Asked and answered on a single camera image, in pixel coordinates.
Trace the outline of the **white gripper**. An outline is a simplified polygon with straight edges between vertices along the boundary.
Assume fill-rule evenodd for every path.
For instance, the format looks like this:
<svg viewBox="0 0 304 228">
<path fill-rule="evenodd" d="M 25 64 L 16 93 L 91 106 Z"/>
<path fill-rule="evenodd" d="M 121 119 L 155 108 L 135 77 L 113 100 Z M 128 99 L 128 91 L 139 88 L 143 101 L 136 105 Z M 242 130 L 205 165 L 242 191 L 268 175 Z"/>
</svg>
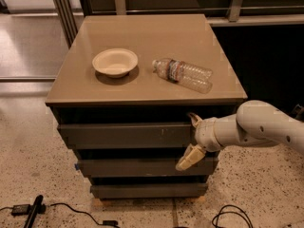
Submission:
<svg viewBox="0 0 304 228">
<path fill-rule="evenodd" d="M 206 155 L 206 152 L 218 152 L 222 146 L 218 142 L 215 134 L 215 123 L 217 118 L 203 120 L 199 115 L 189 112 L 187 116 L 191 124 L 196 128 L 195 140 L 196 145 L 189 144 L 176 164 L 178 171 L 184 171 L 200 162 Z"/>
</svg>

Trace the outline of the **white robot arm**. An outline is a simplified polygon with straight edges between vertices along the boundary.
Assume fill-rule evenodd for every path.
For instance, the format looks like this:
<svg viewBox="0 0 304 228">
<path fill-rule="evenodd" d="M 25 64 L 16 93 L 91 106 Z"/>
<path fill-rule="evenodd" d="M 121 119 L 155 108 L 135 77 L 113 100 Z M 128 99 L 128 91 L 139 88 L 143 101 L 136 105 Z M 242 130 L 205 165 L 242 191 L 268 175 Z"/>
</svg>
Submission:
<svg viewBox="0 0 304 228">
<path fill-rule="evenodd" d="M 207 152 L 218 152 L 230 145 L 270 147 L 282 143 L 304 154 L 304 123 L 262 101 L 245 102 L 236 114 L 222 118 L 203 120 L 195 113 L 189 117 L 196 143 L 186 148 L 176 164 L 178 171 L 198 163 Z"/>
</svg>

